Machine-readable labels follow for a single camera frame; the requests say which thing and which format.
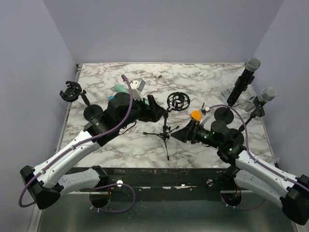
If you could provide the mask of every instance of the white wall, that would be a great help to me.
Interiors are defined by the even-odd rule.
[[[309,1],[285,0],[255,52],[261,59],[254,84],[277,89],[265,123],[280,167],[309,175]]]
[[[79,63],[247,61],[283,2],[43,1]]]
[[[0,230],[22,232],[33,208],[18,206],[19,171],[55,152],[67,106],[59,91],[76,66],[41,0],[1,1],[0,32]]]

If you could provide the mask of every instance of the black microphone handle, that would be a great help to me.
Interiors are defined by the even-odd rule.
[[[247,89],[249,84],[251,84],[254,79],[253,74],[254,72],[251,72],[247,69],[243,71],[242,75],[237,79],[235,87],[233,88],[230,96],[226,100],[229,106],[235,105],[241,93]]]

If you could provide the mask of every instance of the cable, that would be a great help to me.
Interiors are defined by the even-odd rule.
[[[135,127],[135,125],[137,124],[137,121],[134,121],[134,125],[129,127],[128,129],[125,130],[125,132],[119,134],[119,135],[123,135],[124,133],[126,133],[127,131],[129,131],[130,129],[132,129],[133,127]]]
[[[101,208],[95,208],[94,206],[93,206],[93,204],[92,204],[92,199],[90,199],[90,205],[91,205],[91,208],[90,209],[92,209],[92,208],[95,208],[95,209],[97,209],[98,210],[98,212],[99,211],[101,211],[101,212],[107,212],[107,213],[115,213],[115,214],[118,214],[118,213],[123,213],[123,212],[125,212],[125,211],[128,211],[129,209],[131,209],[133,206],[134,206],[134,204],[135,204],[135,192],[134,192],[134,189],[130,186],[130,185],[127,185],[127,184],[110,184],[110,185],[105,185],[105,186],[102,186],[102,187],[96,187],[96,188],[92,188],[93,190],[98,190],[98,189],[104,189],[104,188],[109,188],[109,187],[112,187],[112,186],[118,186],[118,185],[123,185],[123,186],[126,186],[128,189],[130,189],[131,190],[131,192],[133,193],[133,201],[132,201],[132,203],[127,207],[127,208],[125,208],[125,209],[121,209],[121,210],[107,210],[107,209],[101,209]]]
[[[260,162],[258,159],[256,159],[256,158],[251,154],[251,152],[250,152],[250,150],[249,150],[248,130],[247,130],[247,126],[246,126],[245,121],[243,120],[243,118],[241,117],[241,115],[238,113],[238,111],[235,110],[235,109],[234,109],[233,107],[231,107],[231,106],[224,105],[224,104],[219,104],[219,105],[213,105],[212,107],[210,107],[210,109],[215,108],[215,107],[221,107],[221,106],[227,107],[227,108],[233,110],[233,111],[238,115],[238,117],[240,118],[240,120],[241,120],[241,122],[242,122],[242,124],[243,124],[243,126],[244,126],[244,129],[245,129],[245,135],[246,135],[245,141],[246,141],[247,152],[248,152],[248,155],[251,157],[251,159],[252,159],[254,162],[260,164],[262,167],[264,167],[264,168],[267,169],[268,171],[272,172],[273,174],[275,174],[275,175],[277,175],[277,176],[279,176],[279,177],[281,177],[281,178],[283,178],[283,179],[286,179],[286,180],[292,182],[293,184],[296,184],[296,185],[300,186],[300,187],[301,187],[302,189],[304,189],[305,191],[309,192],[309,188],[307,188],[306,186],[303,186],[302,184],[298,183],[297,181],[292,180],[291,178],[285,178],[285,176],[282,175],[281,173],[278,173],[277,171],[275,171],[275,170],[269,168],[268,166],[266,166],[265,164],[263,164],[262,162]]]
[[[110,133],[113,133],[114,131],[116,131],[117,129],[119,129],[122,124],[124,124],[124,122],[127,120],[127,118],[129,117],[130,115],[130,112],[131,112],[131,109],[132,109],[132,104],[133,104],[133,93],[132,93],[132,88],[131,88],[131,85],[127,79],[127,77],[125,75],[121,75],[121,78],[126,82],[128,88],[129,88],[129,93],[130,93],[130,101],[129,101],[129,108],[127,110],[127,113],[125,115],[125,117],[122,119],[121,122],[119,122],[119,124],[117,126],[115,126],[114,128],[104,132],[104,133],[101,133],[101,134],[98,134],[96,136],[93,136],[91,138],[88,138],[88,139],[85,139],[85,140],[82,140],[74,145],[72,145],[72,147],[68,148],[67,150],[65,150],[64,152],[62,152],[59,156],[57,156],[53,161],[51,161],[46,167],[42,168],[42,170],[40,170],[34,177],[32,177],[29,182],[25,185],[25,187],[23,188],[23,190],[21,191],[21,194],[19,196],[19,199],[18,199],[18,204],[20,207],[22,208],[26,208],[26,207],[29,207],[33,204],[35,204],[35,202],[31,202],[29,204],[22,204],[22,200],[23,200],[23,197],[24,197],[24,194],[25,192],[27,191],[27,189],[29,188],[29,186],[33,183],[34,180],[36,180],[42,173],[45,173],[47,169],[49,169],[55,162],[57,162],[59,159],[61,159],[64,155],[66,155],[69,151],[71,150],[74,150],[76,147],[78,147],[79,145],[82,145],[86,142],[89,142],[91,140],[95,140],[95,139],[98,139],[98,138],[101,138],[105,135],[108,135]]]
[[[238,210],[254,210],[254,209],[258,209],[258,208],[261,208],[262,206],[265,205],[265,203],[267,202],[266,199],[264,199],[262,201],[262,203],[260,203],[259,205],[257,206],[254,206],[254,207],[251,207],[251,208],[241,208],[241,207],[236,207],[236,206],[231,206],[229,205],[228,203],[226,203],[226,201],[224,200],[223,196],[221,195],[221,200],[223,201],[223,203],[225,204],[226,207],[230,207],[232,209],[238,209]]]

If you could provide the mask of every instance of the white marble tabletop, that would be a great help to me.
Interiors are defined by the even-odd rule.
[[[87,91],[87,97],[92,104],[98,104],[106,109],[108,97],[116,92],[115,84],[125,85],[121,74],[130,80],[143,78],[146,86],[143,95],[152,94],[158,104],[167,107],[167,96],[175,91],[189,95],[190,107],[181,112],[172,111],[169,114],[168,126],[183,128],[190,120],[193,110],[199,109],[203,102],[206,106],[223,103],[218,94],[224,87],[233,86],[244,70],[244,64],[145,64],[145,63],[115,63],[115,64],[84,64],[79,83]],[[153,76],[159,71],[161,78]],[[247,119],[249,113],[240,105],[236,109]],[[82,99],[72,103],[67,126],[61,147],[67,145],[87,124],[83,117],[85,104]],[[209,129],[212,118],[205,124]],[[241,122],[235,116],[229,128],[238,128]],[[217,156],[217,150],[203,147],[201,144],[186,144],[170,138],[167,140],[170,160],[167,160],[163,141],[157,136],[143,135],[143,132],[162,131],[163,118],[157,123],[138,121],[137,125],[124,135],[111,140],[104,147],[81,160],[78,167],[101,165],[102,167],[137,167],[137,168],[225,168],[225,164]],[[258,157],[273,163],[265,131],[260,119],[252,120],[248,125],[250,149]]]

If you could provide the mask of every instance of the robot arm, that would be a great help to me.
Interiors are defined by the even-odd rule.
[[[230,178],[241,188],[251,190],[273,202],[292,221],[304,225],[309,219],[309,177],[286,173],[252,154],[234,141],[222,121],[214,121],[211,130],[192,117],[188,125],[171,134],[186,143],[203,143],[218,149],[221,160],[234,169]]]
[[[140,94],[143,86],[144,82],[141,79],[131,82],[132,108],[122,127],[136,120],[157,122],[166,113],[166,110],[155,102],[152,95],[148,95],[149,105],[145,103],[145,99]],[[51,206],[63,194],[108,184],[108,176],[100,166],[94,166],[76,174],[66,173],[81,159],[119,135],[120,128],[102,136],[124,119],[129,108],[129,98],[130,95],[127,93],[117,93],[109,101],[102,115],[93,118],[63,149],[33,168],[25,166],[21,169],[23,181],[39,209]],[[20,206],[24,206],[21,199],[19,203]]]

